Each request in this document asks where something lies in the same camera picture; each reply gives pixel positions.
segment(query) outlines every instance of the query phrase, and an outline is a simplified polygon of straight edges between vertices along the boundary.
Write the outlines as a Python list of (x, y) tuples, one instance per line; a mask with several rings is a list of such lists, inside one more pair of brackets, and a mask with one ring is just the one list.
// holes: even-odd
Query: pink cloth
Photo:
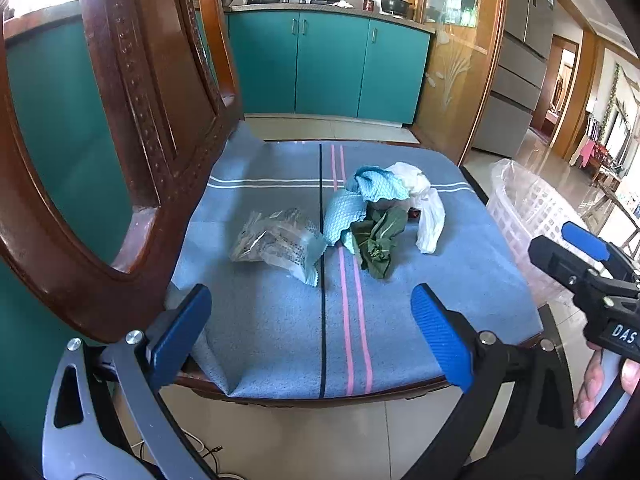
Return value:
[(589, 159), (591, 158), (591, 153), (593, 153), (593, 147), (596, 145), (595, 140), (589, 139), (587, 143), (582, 148), (580, 154), (582, 155), (582, 162), (580, 164), (581, 168), (586, 168), (589, 163)]

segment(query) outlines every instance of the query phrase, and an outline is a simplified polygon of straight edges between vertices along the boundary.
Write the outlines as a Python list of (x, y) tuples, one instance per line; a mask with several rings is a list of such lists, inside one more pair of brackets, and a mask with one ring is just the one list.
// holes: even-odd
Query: human hand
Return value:
[[(585, 419), (596, 406), (596, 397), (602, 385), (604, 383), (604, 372), (600, 362), (602, 360), (602, 349), (587, 341), (589, 348), (595, 350), (591, 360), (584, 372), (584, 383), (578, 393), (578, 398), (574, 405), (574, 419)], [(622, 373), (620, 376), (622, 382), (622, 388), (629, 395), (633, 395), (633, 392), (638, 386), (640, 380), (640, 364), (627, 359), (622, 367)], [(599, 443), (602, 444), (606, 437), (609, 435), (609, 431), (603, 434)]]

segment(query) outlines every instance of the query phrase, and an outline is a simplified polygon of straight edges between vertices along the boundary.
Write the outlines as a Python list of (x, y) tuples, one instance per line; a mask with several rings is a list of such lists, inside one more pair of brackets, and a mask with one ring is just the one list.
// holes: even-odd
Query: chair backrest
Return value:
[(57, 316), (114, 341), (162, 310), (210, 169), (241, 117), (220, 0), (80, 0), (85, 37), (122, 167), (132, 218), (109, 266), (79, 240), (47, 194), (20, 133), (0, 42), (0, 253)]

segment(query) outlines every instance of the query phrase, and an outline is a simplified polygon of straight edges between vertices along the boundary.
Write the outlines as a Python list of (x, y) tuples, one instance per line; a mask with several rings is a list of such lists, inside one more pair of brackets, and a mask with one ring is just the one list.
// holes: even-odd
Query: white plastic basket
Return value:
[(584, 227), (578, 213), (542, 178), (513, 160), (500, 160), (492, 167), (493, 192), (486, 206), (507, 240), (516, 265), (529, 284), (534, 302), (542, 306), (566, 289), (529, 260), (529, 244), (545, 235), (594, 265), (582, 251), (562, 240), (561, 229), (571, 221)]

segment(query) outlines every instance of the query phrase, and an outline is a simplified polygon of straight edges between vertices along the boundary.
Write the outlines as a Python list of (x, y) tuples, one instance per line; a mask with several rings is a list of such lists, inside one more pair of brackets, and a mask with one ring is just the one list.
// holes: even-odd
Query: pink stripe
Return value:
[[(335, 147), (331, 145), (331, 167), (334, 176), (334, 191), (338, 191), (335, 171)], [(340, 256), (340, 285), (342, 286), (342, 325), (344, 326), (344, 348), (347, 354), (347, 396), (353, 395), (353, 354), (351, 352), (351, 332), (349, 330), (349, 298), (347, 297), (347, 275), (344, 272), (344, 248), (338, 247)]]
[[(340, 168), (342, 170), (342, 180), (346, 182), (347, 177), (344, 171), (344, 150), (342, 145), (340, 145)], [(373, 386), (373, 368), (371, 367), (371, 355), (369, 354), (369, 345), (367, 344), (367, 326), (364, 319), (364, 298), (362, 297), (362, 286), (360, 285), (360, 267), (358, 266), (358, 260), (355, 256), (353, 257), (353, 278), (356, 283), (360, 340), (362, 341), (362, 354), (364, 355), (364, 365), (367, 373), (367, 384), (364, 393), (370, 394)]]

